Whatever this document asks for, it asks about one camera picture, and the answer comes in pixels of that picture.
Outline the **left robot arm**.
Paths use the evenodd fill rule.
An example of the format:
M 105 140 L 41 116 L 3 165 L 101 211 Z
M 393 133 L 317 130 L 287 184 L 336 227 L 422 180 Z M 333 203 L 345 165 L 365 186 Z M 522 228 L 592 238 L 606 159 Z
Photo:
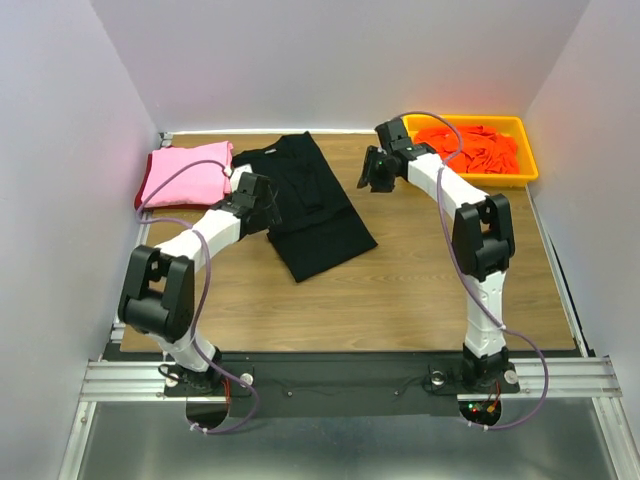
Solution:
M 274 182 L 243 171 L 235 188 L 194 224 L 171 219 L 185 230 L 156 246 L 132 251 L 118 305 L 118 319 L 153 339 L 176 366 L 160 369 L 168 386 L 187 384 L 202 394 L 228 385 L 219 366 L 220 350 L 203 338 L 197 318 L 205 297 L 196 299 L 196 274 L 205 271 L 209 290 L 211 260 L 247 235 L 280 222 Z

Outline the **black t-shirt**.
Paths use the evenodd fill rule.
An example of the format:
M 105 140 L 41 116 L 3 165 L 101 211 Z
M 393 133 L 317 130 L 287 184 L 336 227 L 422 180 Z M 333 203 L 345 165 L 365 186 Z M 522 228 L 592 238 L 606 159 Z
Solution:
M 301 283 L 377 247 L 311 134 L 290 134 L 232 164 L 269 177 L 281 223 L 267 238 Z

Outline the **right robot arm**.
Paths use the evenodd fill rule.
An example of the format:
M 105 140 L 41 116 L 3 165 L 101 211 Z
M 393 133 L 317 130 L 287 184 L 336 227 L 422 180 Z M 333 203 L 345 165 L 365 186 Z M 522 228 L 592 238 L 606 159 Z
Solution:
M 503 286 L 515 253 L 509 200 L 474 187 L 433 147 L 415 144 L 402 118 L 376 126 L 375 132 L 379 145 L 367 149 L 357 187 L 388 193 L 401 178 L 437 202 L 449 253 L 467 293 L 460 378 L 465 387 L 482 390 L 509 369 L 502 319 Z

